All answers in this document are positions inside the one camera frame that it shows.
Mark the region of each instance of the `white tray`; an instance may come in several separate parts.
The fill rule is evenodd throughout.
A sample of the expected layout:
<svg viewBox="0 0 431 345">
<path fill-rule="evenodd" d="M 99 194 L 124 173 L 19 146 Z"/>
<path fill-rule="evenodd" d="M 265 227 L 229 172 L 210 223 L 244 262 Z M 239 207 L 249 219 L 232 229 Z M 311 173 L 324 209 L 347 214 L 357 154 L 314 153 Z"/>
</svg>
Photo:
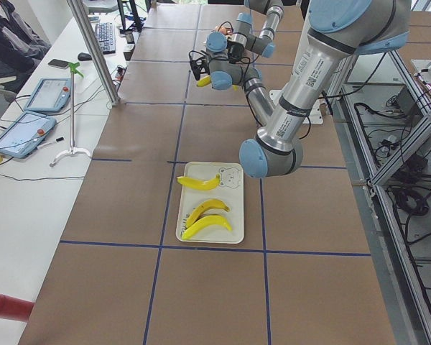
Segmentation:
<svg viewBox="0 0 431 345">
<path fill-rule="evenodd" d="M 195 190 L 182 187 L 180 195 L 179 218 L 175 235 L 182 242 L 207 242 L 238 244 L 244 238 L 244 175 L 243 168 L 238 163 L 189 162 L 185 166 L 184 175 L 199 180 L 210 180 L 217 174 L 221 182 L 212 190 Z M 229 208 L 224 210 L 209 210 L 205 214 L 220 214 L 230 222 L 232 231 L 222 226 L 211 225 L 204 228 L 191 239 L 183 240 L 185 222 L 192 211 L 202 202 L 217 198 Z"/>
</svg>

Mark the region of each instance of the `red cup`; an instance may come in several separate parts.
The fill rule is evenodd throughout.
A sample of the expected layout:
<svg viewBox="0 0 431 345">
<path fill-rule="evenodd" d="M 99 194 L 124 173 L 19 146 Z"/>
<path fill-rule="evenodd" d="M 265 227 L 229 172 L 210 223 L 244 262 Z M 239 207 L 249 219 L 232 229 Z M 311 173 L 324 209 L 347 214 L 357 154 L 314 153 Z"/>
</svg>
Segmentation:
<svg viewBox="0 0 431 345">
<path fill-rule="evenodd" d="M 33 307 L 33 302 L 0 294 L 0 318 L 27 322 Z"/>
</svg>

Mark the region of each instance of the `white table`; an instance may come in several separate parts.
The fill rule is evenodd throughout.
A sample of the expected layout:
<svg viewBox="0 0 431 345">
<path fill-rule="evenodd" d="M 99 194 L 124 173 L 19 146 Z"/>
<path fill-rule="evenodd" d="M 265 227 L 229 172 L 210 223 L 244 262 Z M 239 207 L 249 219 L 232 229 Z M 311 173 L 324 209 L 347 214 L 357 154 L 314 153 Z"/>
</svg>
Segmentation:
<svg viewBox="0 0 431 345">
<path fill-rule="evenodd" d="M 117 37 L 117 53 L 104 55 L 110 71 L 117 65 L 126 65 L 124 45 L 126 40 Z M 72 19 L 19 95 L 30 94 L 40 78 L 69 78 L 68 69 L 52 68 L 47 63 L 53 58 L 75 62 L 79 52 L 87 52 L 87 49 Z M 88 99 L 101 86 L 92 61 L 82 62 L 79 70 L 85 79 L 76 79 L 75 103 Z M 75 116 L 77 146 L 93 151 L 109 109 L 108 96 L 101 91 L 78 110 Z M 16 120 L 20 114 L 21 110 L 13 103 L 2 119 Z M 59 121 L 69 114 L 56 116 L 56 119 Z M 7 127 L 9 122 L 0 121 L 0 125 Z M 58 137 L 65 140 L 39 149 L 24 160 L 15 159 L 0 166 L 0 173 L 32 179 L 84 176 L 90 164 L 85 155 L 65 157 L 55 167 L 49 166 L 55 155 L 70 145 L 69 119 L 58 124 L 47 140 Z M 82 179 L 17 182 L 0 177 L 0 293 L 35 301 L 82 182 Z M 17 344 L 24 327 L 25 323 L 0 319 L 0 345 Z"/>
</svg>

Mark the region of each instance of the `computer mouse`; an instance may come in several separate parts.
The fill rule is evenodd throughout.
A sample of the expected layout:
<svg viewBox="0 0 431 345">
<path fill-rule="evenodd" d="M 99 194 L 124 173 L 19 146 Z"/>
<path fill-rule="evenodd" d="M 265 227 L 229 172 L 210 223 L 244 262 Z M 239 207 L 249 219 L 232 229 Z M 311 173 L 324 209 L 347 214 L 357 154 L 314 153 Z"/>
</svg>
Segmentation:
<svg viewBox="0 0 431 345">
<path fill-rule="evenodd" d="M 92 59 L 93 58 L 91 57 L 91 55 L 86 52 L 81 52 L 80 54 L 78 54 L 78 61 L 89 61 Z"/>
</svg>

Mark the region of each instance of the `keyboard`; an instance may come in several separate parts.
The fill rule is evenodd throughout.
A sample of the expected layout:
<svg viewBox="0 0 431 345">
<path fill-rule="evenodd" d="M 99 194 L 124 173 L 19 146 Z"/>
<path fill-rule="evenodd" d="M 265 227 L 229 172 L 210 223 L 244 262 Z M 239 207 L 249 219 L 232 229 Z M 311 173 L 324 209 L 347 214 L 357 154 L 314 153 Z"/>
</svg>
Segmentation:
<svg viewBox="0 0 431 345">
<path fill-rule="evenodd" d="M 115 52 L 115 27 L 113 23 L 97 23 L 94 33 L 103 54 Z"/>
</svg>

